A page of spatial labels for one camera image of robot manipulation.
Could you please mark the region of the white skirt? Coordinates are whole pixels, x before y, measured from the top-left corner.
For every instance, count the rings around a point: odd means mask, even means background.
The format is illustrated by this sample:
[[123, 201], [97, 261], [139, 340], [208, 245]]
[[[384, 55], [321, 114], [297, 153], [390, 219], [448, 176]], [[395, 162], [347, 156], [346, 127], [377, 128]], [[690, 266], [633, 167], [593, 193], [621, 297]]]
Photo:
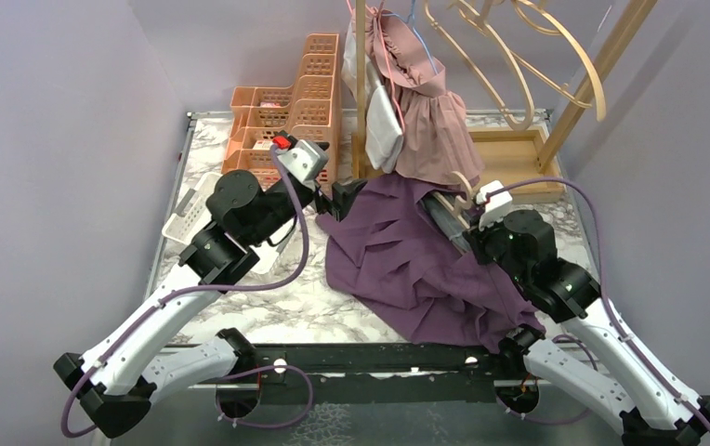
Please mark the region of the white skirt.
[[[392, 173], [403, 144], [403, 133], [385, 81], [368, 56], [365, 60], [366, 141], [365, 153], [374, 169]], [[357, 95], [356, 36], [351, 23], [346, 34], [342, 80], [353, 96]]]

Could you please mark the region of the purple cloth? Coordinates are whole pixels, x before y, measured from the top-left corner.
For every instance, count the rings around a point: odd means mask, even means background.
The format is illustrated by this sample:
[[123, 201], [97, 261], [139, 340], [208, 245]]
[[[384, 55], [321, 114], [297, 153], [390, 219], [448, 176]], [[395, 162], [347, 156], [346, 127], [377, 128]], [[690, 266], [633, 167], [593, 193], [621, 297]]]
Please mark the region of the purple cloth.
[[535, 308], [495, 264], [460, 253], [421, 206], [434, 185], [394, 174], [369, 180], [342, 220], [316, 218], [327, 234], [328, 285], [361, 301], [415, 343], [483, 346], [522, 325], [543, 331]]

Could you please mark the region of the pink clothes pile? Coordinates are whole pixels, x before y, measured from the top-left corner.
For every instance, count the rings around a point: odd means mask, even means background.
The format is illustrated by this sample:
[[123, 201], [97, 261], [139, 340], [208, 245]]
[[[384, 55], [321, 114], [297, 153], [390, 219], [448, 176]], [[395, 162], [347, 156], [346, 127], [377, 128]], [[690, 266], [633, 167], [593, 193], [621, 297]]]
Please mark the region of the pink clothes pile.
[[[370, 37], [372, 21], [365, 25]], [[399, 69], [397, 101], [404, 114], [403, 144], [395, 171], [404, 177], [453, 186], [447, 174], [461, 172], [475, 186], [484, 169], [467, 127], [467, 107], [446, 85], [446, 68], [434, 58], [435, 74], [410, 29], [387, 17], [389, 51]]]

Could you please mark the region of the pink wire hanger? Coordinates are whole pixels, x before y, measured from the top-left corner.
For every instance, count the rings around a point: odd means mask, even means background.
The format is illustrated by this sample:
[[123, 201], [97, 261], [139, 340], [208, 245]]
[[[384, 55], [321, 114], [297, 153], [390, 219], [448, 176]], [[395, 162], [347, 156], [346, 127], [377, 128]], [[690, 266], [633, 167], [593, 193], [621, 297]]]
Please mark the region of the pink wire hanger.
[[[357, 63], [359, 56], [357, 53], [356, 8], [352, 6], [351, 1], [347, 1], [347, 4], [352, 17], [346, 32], [341, 76], [353, 97], [357, 99]], [[399, 93], [399, 69], [395, 67], [395, 63], [391, 58], [386, 35], [388, 28], [384, 24], [388, 12], [385, 9], [367, 7], [365, 14], [366, 18], [372, 21], [370, 25], [372, 34], [370, 37], [366, 36], [365, 40], [365, 44], [368, 45], [371, 50], [365, 49], [362, 56], [366, 65], [369, 66], [365, 69], [365, 73], [368, 75], [379, 73], [385, 81], [389, 82], [389, 87], [386, 87], [386, 90], [390, 91], [389, 104], [394, 108], [395, 116], [393, 120], [398, 123], [401, 132], [403, 132], [405, 130], [404, 114], [397, 101]]]

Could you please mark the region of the blue wire hanger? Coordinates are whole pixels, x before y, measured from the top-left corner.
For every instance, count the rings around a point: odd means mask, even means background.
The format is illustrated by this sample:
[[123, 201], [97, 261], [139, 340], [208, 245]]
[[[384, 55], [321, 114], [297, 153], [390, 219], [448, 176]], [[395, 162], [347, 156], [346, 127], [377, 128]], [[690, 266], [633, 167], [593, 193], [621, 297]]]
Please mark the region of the blue wire hanger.
[[416, 5], [417, 5], [416, 0], [410, 1], [410, 9], [409, 9], [409, 13], [407, 14], [406, 17], [403, 17], [400, 14], [397, 14], [394, 12], [385, 12], [385, 11], [382, 12], [382, 15], [387, 16], [387, 17], [395, 17], [395, 18], [399, 19], [401, 22], [403, 22], [410, 29], [410, 31], [413, 33], [413, 35], [415, 36], [415, 38], [418, 40], [421, 47], [423, 48], [423, 50], [427, 56], [427, 60], [429, 62], [429, 65], [431, 66], [433, 72], [435, 74], [438, 74], [439, 70], [438, 70], [437, 64], [435, 63], [435, 60], [432, 57], [432, 55], [428, 49], [427, 43], [426, 43], [425, 39], [422, 37], [422, 35], [420, 34], [420, 32], [415, 27]]

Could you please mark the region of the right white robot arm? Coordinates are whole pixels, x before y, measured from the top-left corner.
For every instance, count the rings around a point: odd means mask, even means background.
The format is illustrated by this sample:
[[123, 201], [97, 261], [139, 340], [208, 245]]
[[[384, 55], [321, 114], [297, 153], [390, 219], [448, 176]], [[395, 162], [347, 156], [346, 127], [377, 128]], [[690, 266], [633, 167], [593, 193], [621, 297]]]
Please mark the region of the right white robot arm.
[[599, 416], [624, 445], [697, 445], [710, 435], [710, 395], [666, 368], [602, 296], [598, 281], [558, 254], [551, 225], [533, 210], [507, 214], [464, 239], [477, 261], [505, 272], [519, 294], [567, 330], [606, 368], [572, 358], [525, 325], [505, 338], [499, 370], [548, 381]]

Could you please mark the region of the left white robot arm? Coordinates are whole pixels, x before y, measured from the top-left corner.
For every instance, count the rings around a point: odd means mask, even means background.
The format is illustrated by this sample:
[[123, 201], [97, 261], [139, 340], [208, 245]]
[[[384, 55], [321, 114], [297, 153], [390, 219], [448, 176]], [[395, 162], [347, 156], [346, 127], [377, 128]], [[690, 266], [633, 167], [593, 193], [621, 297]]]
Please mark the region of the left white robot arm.
[[[55, 373], [71, 391], [60, 418], [63, 435], [78, 438], [98, 430], [115, 439], [176, 391], [217, 377], [234, 382], [248, 377], [255, 353], [235, 329], [165, 359], [158, 355], [190, 319], [222, 295], [272, 291], [297, 279], [310, 251], [304, 208], [313, 204], [319, 213], [341, 220], [365, 184], [363, 179], [336, 182], [327, 196], [317, 183], [306, 186], [290, 173], [267, 190], [246, 170], [221, 176], [205, 202], [211, 220], [192, 237], [174, 270], [198, 278], [198, 284], [156, 291], [98, 345], [55, 361]], [[302, 240], [295, 270], [277, 282], [243, 285], [242, 279], [260, 260], [255, 246], [267, 243], [288, 222], [298, 227]]]

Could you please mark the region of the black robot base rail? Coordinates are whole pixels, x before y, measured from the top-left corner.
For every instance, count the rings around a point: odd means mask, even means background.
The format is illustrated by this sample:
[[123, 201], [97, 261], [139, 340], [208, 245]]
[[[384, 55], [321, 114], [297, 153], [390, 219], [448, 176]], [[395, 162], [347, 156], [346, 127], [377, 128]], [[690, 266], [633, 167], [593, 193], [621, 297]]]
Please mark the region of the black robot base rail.
[[212, 379], [216, 402], [229, 415], [263, 405], [494, 402], [495, 381], [525, 373], [523, 357], [544, 339], [522, 325], [492, 354], [481, 346], [333, 343], [249, 344], [234, 329], [237, 362]]

